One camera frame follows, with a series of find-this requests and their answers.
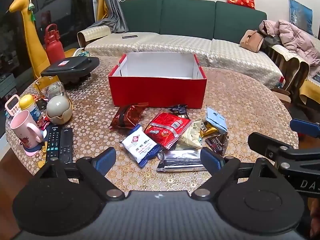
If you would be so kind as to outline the dark brown chocolate packet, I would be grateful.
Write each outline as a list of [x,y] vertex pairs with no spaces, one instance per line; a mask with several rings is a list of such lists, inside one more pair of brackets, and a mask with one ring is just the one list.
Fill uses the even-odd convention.
[[217,133],[205,139],[205,142],[214,153],[223,157],[228,147],[228,133]]

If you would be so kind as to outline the yellow snack packet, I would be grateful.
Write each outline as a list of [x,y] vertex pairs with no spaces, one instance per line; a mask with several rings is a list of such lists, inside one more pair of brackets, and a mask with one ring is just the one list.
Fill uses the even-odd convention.
[[215,132],[218,132],[219,130],[215,128],[212,124],[210,124],[207,121],[203,121],[201,123],[201,128],[200,128],[200,136],[201,138],[207,137]]

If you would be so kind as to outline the cream snack packet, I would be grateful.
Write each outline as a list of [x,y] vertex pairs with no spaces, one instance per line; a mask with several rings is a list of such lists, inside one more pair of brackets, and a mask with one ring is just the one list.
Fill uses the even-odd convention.
[[201,120],[193,121],[187,130],[181,135],[176,143],[176,150],[184,149],[201,149],[202,148],[202,138],[200,136],[201,130]]

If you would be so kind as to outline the white blue milk snack packet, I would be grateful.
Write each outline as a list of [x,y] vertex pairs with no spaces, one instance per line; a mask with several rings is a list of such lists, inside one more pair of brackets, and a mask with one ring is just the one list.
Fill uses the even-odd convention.
[[138,124],[122,141],[124,148],[133,156],[140,168],[153,159],[161,150],[161,145],[153,141]]

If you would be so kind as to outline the silver foil packet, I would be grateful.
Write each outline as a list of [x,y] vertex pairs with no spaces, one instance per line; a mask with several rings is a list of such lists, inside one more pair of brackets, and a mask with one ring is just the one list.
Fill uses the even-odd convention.
[[201,149],[169,150],[162,154],[157,172],[205,171],[200,159]]

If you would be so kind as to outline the light blue snack packet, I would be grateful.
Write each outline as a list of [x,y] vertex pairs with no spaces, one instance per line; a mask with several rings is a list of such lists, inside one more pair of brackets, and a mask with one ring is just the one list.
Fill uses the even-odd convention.
[[216,110],[207,106],[206,121],[215,127],[221,134],[228,132],[225,118],[220,115]]

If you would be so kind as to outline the dark red foil Oreo bag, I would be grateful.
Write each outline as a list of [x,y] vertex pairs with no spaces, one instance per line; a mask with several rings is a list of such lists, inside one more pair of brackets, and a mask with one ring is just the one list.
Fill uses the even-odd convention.
[[137,103],[125,107],[119,107],[112,119],[109,129],[133,129],[137,126],[147,103]]

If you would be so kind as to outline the red snack bag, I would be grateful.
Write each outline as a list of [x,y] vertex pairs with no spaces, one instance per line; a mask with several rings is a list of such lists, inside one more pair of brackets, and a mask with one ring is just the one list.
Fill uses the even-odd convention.
[[144,129],[144,133],[154,142],[169,150],[192,122],[190,119],[161,111]]

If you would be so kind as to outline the black snack packet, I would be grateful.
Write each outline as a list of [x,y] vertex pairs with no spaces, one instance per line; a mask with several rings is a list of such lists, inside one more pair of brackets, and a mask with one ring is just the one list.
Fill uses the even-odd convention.
[[187,113],[187,105],[176,105],[176,106],[172,106],[169,107],[168,110],[181,118],[186,118],[189,119],[188,113]]

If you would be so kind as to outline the pink down jacket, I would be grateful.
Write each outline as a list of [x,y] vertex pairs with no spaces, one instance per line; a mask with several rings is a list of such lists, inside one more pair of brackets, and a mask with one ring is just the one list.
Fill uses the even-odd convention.
[[311,77],[319,73],[319,51],[305,31],[285,20],[263,20],[259,30],[266,36],[279,37],[287,50],[304,59],[310,67]]

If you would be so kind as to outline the yellow lid white bottle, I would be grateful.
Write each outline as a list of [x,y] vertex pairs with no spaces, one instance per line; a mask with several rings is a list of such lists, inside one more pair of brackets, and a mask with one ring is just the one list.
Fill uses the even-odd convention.
[[19,106],[21,110],[28,110],[36,123],[42,119],[42,114],[31,94],[22,96],[19,101]]

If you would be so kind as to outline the black lidded container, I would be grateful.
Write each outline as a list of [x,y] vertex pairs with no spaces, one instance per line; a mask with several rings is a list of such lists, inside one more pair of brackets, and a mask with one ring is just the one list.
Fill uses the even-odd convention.
[[78,83],[90,76],[91,72],[99,66],[98,57],[76,56],[67,57],[51,64],[41,72],[41,76],[57,76],[64,84]]

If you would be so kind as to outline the pink timer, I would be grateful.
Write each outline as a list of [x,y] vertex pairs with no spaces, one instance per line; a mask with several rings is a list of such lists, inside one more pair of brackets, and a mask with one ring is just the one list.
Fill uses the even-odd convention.
[[20,113],[20,97],[17,94],[14,94],[10,99],[5,103],[5,109],[10,116],[14,117],[16,114]]

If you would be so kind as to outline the red cardboard box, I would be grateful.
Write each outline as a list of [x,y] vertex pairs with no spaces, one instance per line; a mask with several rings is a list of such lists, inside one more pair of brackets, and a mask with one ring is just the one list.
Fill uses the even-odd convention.
[[207,77],[195,54],[138,52],[124,54],[108,75],[113,104],[147,103],[167,108],[202,108]]

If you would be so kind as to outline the beige sofa cover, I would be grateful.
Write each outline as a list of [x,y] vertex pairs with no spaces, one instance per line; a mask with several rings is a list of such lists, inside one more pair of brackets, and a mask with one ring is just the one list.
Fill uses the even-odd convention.
[[[138,38],[122,39],[122,36]],[[282,73],[264,52],[251,52],[224,40],[161,35],[151,32],[111,33],[108,26],[88,28],[77,33],[79,45],[92,56],[121,56],[137,52],[176,52],[195,54],[201,66],[228,69],[252,77],[273,88]]]

